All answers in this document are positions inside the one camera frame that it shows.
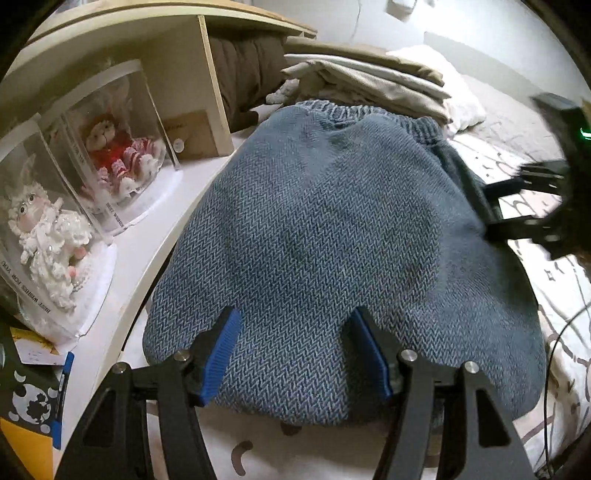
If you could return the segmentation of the stack of folded clothes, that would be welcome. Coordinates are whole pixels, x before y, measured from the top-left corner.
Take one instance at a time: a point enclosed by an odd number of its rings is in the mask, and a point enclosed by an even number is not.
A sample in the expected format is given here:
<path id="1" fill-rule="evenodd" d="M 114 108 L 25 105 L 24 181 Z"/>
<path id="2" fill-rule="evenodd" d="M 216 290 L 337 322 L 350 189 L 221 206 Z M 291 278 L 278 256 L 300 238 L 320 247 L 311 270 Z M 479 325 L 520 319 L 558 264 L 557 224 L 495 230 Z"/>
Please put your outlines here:
<path id="1" fill-rule="evenodd" d="M 283 62 L 284 99 L 377 106 L 413 118 L 431 117 L 443 126 L 452 122 L 443 74 L 415 60 L 290 36 L 283 43 Z"/>

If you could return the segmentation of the white pink bear duvet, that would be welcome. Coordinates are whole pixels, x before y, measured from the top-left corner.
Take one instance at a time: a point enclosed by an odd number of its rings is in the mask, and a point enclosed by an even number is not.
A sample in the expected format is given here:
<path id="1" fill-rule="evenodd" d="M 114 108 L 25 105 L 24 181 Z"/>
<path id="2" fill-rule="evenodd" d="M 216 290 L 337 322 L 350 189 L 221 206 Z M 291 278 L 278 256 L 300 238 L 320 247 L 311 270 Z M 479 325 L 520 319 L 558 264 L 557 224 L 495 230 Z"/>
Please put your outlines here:
<path id="1" fill-rule="evenodd" d="M 472 135 L 448 143 L 478 183 L 505 180 L 523 162 L 520 156 Z M 590 422 L 585 372 L 590 361 L 590 285 L 573 258 L 551 261 L 542 248 L 527 240 L 505 245 L 526 272 L 543 336 L 541 396 L 532 410 L 514 418 L 532 466 L 541 469 Z M 142 339 L 152 296 L 122 352 L 122 358 L 135 366 L 148 363 Z M 216 400 L 204 411 L 204 429 L 214 469 L 224 479 L 367 479 L 385 440 L 377 411 L 368 422 L 293 425 L 225 408 Z"/>

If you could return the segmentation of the black white patterned box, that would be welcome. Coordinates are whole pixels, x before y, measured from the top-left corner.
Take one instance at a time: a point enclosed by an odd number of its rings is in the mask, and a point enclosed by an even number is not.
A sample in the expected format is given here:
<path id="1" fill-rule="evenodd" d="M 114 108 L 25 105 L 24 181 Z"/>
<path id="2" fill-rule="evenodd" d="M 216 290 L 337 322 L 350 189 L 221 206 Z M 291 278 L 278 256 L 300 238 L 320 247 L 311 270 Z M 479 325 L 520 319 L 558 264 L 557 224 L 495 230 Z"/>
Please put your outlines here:
<path id="1" fill-rule="evenodd" d="M 65 393 L 74 354 L 32 331 L 1 325 L 1 417 L 62 448 Z"/>

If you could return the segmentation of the white doll in clear case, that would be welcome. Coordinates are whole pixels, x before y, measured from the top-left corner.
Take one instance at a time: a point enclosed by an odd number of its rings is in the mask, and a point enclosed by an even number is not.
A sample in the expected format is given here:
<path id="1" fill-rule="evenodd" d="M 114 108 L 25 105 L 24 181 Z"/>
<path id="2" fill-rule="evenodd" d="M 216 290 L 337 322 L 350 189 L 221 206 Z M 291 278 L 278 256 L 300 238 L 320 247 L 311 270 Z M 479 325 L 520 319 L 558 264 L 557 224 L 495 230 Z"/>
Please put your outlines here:
<path id="1" fill-rule="evenodd" d="M 105 241 L 29 120 L 1 139 L 1 277 L 24 324 L 55 345 L 85 335 L 114 274 Z"/>

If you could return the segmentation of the yellow orange box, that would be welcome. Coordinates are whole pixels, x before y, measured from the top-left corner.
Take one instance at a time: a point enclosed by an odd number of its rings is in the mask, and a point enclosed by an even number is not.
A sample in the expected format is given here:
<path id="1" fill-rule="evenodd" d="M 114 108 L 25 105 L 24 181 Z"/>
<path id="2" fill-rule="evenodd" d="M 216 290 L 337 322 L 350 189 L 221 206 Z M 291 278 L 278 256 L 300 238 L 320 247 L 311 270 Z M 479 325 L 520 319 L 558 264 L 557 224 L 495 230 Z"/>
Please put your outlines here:
<path id="1" fill-rule="evenodd" d="M 34 479 L 53 479 L 53 445 L 50 436 L 22 428 L 5 419 L 1 420 L 1 431 Z"/>

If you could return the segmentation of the beige quilted pillow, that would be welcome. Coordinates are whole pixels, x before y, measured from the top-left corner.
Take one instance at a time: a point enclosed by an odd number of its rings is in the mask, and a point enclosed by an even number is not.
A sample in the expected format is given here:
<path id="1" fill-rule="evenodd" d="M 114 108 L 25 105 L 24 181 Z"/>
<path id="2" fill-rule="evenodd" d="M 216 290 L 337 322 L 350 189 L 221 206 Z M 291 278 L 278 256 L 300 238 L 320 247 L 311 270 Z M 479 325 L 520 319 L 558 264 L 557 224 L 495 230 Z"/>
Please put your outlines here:
<path id="1" fill-rule="evenodd" d="M 444 101 L 452 122 L 445 127 L 449 137 L 471 134 L 533 162 L 559 159 L 562 149 L 534 109 L 511 96 L 461 73 L 442 53 L 425 44 L 387 52 L 430 67 L 443 76 L 451 97 Z"/>

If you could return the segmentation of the red doll in clear case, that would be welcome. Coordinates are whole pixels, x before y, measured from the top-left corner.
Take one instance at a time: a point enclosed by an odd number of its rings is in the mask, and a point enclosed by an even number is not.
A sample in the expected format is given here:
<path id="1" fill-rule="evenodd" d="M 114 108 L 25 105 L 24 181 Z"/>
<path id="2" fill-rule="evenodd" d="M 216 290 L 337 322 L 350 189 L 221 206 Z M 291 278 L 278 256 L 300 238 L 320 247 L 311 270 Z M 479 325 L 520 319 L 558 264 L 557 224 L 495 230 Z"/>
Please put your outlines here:
<path id="1" fill-rule="evenodd" d="M 182 179 L 138 60 L 82 81 L 39 126 L 82 206 L 110 236 L 145 218 Z"/>

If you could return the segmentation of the wooden headboard shelf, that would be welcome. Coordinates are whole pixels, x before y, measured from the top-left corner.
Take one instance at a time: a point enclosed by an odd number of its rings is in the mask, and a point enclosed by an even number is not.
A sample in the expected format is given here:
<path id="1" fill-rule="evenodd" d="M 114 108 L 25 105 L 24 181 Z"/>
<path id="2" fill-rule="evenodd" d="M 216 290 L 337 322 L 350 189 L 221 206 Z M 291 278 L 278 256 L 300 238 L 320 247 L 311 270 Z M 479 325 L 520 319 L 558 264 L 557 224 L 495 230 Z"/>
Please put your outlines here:
<path id="1" fill-rule="evenodd" d="M 117 264 L 100 312 L 74 347 L 62 436 L 69 439 L 95 389 L 115 363 L 158 273 L 204 190 L 235 151 L 207 29 L 247 28 L 315 37 L 296 20 L 233 1 L 96 1 L 66 12 L 37 7 L 21 28 L 1 77 L 1 120 L 25 120 L 72 87 L 65 76 L 94 54 L 142 63 L 164 118 L 207 115 L 215 152 L 187 160 L 178 184 L 144 218 L 115 237 Z"/>

